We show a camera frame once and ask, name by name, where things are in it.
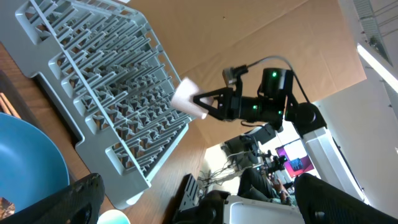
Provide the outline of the dark blue plate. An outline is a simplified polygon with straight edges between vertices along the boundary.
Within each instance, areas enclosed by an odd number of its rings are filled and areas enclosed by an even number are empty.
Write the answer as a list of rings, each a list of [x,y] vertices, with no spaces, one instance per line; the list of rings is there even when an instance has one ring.
[[[53,141],[30,123],[1,113],[1,197],[20,212],[69,185],[66,162]]]

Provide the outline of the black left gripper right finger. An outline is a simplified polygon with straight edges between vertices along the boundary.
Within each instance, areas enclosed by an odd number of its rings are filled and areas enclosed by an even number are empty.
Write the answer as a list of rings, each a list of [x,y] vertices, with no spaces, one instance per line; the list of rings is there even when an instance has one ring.
[[[397,219],[310,174],[295,179],[295,198],[306,224],[397,224]]]

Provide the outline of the light blue cup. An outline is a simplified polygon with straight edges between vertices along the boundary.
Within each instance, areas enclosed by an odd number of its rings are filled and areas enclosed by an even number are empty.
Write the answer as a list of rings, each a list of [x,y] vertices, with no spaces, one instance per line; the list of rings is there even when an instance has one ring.
[[[102,213],[97,224],[130,224],[128,217],[120,210],[112,209]]]

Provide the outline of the pink cup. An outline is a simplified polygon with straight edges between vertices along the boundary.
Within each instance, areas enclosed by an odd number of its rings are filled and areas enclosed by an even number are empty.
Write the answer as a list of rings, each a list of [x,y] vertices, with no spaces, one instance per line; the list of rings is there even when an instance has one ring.
[[[200,95],[205,91],[191,79],[185,77],[177,87],[172,99],[171,106],[176,110],[189,114],[198,119],[205,119],[208,110],[198,106],[193,102],[195,95]]]

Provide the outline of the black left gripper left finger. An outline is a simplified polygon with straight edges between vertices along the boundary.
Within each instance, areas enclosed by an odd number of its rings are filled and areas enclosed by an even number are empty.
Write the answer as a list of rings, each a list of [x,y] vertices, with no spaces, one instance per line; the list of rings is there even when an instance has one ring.
[[[92,173],[1,220],[1,224],[96,224],[104,191],[102,176]]]

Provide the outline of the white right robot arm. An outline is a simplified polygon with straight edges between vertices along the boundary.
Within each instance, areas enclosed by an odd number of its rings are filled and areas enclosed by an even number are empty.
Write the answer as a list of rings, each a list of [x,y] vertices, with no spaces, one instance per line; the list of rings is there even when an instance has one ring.
[[[194,104],[220,121],[265,122],[276,131],[281,130],[283,121],[290,121],[321,180],[368,203],[320,110],[309,101],[299,103],[295,99],[292,93],[295,72],[265,68],[255,97],[243,96],[241,77],[247,72],[247,66],[224,70],[226,87],[195,95]]]

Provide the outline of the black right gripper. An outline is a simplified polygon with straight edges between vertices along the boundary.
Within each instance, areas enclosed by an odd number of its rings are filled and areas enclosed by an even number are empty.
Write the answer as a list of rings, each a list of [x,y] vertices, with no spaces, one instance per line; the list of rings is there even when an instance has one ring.
[[[282,127],[286,98],[292,93],[294,72],[282,68],[265,68],[257,96],[243,96],[242,75],[234,85],[200,93],[193,102],[220,121],[240,119],[247,123],[269,123],[275,130]],[[210,100],[218,102],[212,107]]]

